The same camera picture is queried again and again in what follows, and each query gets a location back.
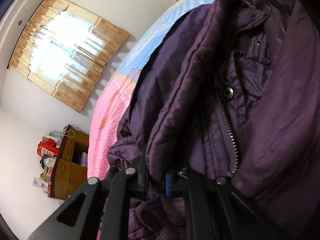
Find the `dark purple puffer jacket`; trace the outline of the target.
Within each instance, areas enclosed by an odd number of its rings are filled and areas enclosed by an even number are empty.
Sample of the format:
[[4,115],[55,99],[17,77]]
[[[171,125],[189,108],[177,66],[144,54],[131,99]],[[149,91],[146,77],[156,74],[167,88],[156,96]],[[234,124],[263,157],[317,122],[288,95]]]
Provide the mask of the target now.
[[150,191],[127,239],[185,239],[183,168],[226,178],[269,225],[257,239],[319,239],[319,33],[300,0],[215,0],[152,53],[121,118],[108,177],[144,156]]

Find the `white greeting card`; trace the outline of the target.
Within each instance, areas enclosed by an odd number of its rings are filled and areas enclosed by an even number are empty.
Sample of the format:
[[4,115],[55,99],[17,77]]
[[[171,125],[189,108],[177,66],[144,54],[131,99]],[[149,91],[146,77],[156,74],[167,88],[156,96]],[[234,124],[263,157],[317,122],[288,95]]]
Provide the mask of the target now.
[[39,188],[45,192],[48,191],[48,183],[41,178],[33,178],[33,186]]

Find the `brown wooden desk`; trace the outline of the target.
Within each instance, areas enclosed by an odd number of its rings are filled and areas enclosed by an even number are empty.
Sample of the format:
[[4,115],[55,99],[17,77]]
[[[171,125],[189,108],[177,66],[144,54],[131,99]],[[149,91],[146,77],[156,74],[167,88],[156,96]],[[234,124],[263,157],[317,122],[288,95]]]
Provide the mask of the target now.
[[50,174],[49,198],[65,200],[87,180],[87,167],[81,165],[81,157],[88,152],[88,148],[89,135],[77,126],[64,128],[59,153]]

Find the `red gift bag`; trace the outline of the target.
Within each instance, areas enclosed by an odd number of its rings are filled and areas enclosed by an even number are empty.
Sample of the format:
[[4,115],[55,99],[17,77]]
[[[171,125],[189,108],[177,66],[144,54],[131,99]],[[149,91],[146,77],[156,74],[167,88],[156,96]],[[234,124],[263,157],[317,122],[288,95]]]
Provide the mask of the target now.
[[36,153],[41,157],[53,158],[58,156],[59,149],[56,147],[54,140],[48,139],[47,141],[39,142]]

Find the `pink and blue bed blanket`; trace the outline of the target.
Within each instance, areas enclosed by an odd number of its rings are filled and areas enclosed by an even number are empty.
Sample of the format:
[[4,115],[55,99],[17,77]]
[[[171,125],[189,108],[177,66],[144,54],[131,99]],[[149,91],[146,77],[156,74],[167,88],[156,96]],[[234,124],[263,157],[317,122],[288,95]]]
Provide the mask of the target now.
[[276,64],[296,0],[181,0],[134,46],[99,97],[88,175],[144,156],[153,186],[184,165],[235,183],[292,179],[299,154],[271,134]]

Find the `beige patterned window curtain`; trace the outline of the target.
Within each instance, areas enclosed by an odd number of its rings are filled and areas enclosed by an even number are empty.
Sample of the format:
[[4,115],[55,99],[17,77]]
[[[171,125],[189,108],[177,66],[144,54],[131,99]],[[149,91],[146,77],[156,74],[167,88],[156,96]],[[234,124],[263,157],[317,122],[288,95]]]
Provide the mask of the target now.
[[81,112],[107,63],[129,33],[67,0],[44,0],[10,58],[48,94]]

